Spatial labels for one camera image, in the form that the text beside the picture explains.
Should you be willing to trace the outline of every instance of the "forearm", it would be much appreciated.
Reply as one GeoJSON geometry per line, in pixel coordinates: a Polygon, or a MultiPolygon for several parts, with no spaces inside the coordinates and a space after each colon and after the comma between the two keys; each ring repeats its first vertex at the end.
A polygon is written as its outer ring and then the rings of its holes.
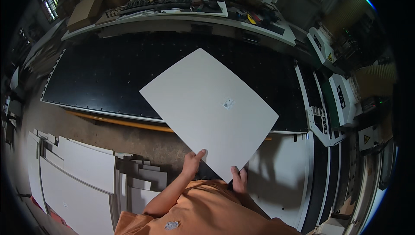
{"type": "Polygon", "coordinates": [[[244,193],[244,194],[235,194],[236,197],[238,198],[238,200],[241,202],[242,206],[256,212],[259,213],[262,217],[266,218],[267,220],[270,220],[271,218],[268,216],[268,214],[266,214],[261,207],[259,207],[251,198],[251,196],[249,196],[249,194],[244,193]]]}
{"type": "Polygon", "coordinates": [[[147,204],[143,214],[159,218],[168,213],[191,180],[191,176],[181,173],[166,189],[147,204]]]}

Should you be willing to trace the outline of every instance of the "concrete floor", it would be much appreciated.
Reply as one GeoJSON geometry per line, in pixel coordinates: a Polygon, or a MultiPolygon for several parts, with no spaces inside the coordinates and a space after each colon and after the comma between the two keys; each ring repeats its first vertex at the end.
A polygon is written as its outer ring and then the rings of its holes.
{"type": "MultiPolygon", "coordinates": [[[[56,137],[63,136],[116,152],[132,153],[137,159],[150,160],[152,165],[160,166],[161,171],[167,172],[168,184],[181,172],[184,155],[191,150],[176,134],[110,123],[95,125],[67,114],[59,106],[40,102],[45,82],[39,83],[26,98],[21,129],[14,137],[14,148],[5,149],[6,167],[16,192],[31,193],[25,149],[28,131],[33,132],[34,128],[56,137]]],[[[29,198],[22,198],[20,202],[22,211],[32,215],[50,234],[68,234],[68,229],[53,223],[55,221],[44,215],[29,198]]]]}

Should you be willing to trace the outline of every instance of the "hand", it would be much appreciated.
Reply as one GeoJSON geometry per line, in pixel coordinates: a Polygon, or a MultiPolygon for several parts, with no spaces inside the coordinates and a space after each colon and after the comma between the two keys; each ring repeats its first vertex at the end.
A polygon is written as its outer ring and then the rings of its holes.
{"type": "Polygon", "coordinates": [[[199,162],[206,154],[206,150],[202,149],[196,155],[193,151],[187,153],[184,156],[182,174],[189,177],[191,180],[195,178],[197,171],[199,170],[199,162]]]}
{"type": "Polygon", "coordinates": [[[246,194],[248,193],[248,190],[246,189],[248,174],[245,168],[242,168],[240,173],[238,172],[239,170],[236,166],[231,166],[231,173],[234,178],[232,182],[232,188],[237,194],[246,194]]]}

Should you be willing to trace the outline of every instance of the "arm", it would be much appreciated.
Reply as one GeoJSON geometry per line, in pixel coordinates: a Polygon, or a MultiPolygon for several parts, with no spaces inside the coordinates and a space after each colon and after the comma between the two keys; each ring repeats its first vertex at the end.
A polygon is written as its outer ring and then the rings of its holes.
{"type": "Polygon", "coordinates": [[[248,174],[245,168],[242,168],[241,172],[238,173],[238,168],[236,166],[232,166],[231,172],[233,176],[232,188],[236,198],[238,198],[242,206],[253,210],[267,220],[270,220],[271,218],[252,200],[251,196],[248,194],[248,190],[246,189],[248,174]]]}
{"type": "Polygon", "coordinates": [[[176,204],[186,186],[195,178],[199,162],[205,154],[205,149],[202,149],[197,155],[194,152],[186,154],[180,175],[147,204],[143,214],[159,218],[168,213],[170,208],[176,204]]]}

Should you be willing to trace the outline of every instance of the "finger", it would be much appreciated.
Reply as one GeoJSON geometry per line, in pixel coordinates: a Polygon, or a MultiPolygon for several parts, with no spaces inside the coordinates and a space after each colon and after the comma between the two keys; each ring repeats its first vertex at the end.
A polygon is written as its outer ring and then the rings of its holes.
{"type": "Polygon", "coordinates": [[[244,167],[242,167],[239,174],[241,175],[241,180],[242,181],[246,181],[248,179],[248,173],[246,172],[244,167]]]}
{"type": "Polygon", "coordinates": [[[238,174],[239,170],[236,166],[231,166],[231,173],[234,179],[241,179],[241,177],[238,174]]]}
{"type": "Polygon", "coordinates": [[[196,158],[197,160],[201,160],[201,159],[202,159],[202,157],[204,157],[204,156],[205,156],[205,154],[206,154],[206,150],[205,150],[205,149],[202,149],[202,150],[200,150],[200,151],[199,151],[199,153],[195,156],[195,158],[196,158]]]}

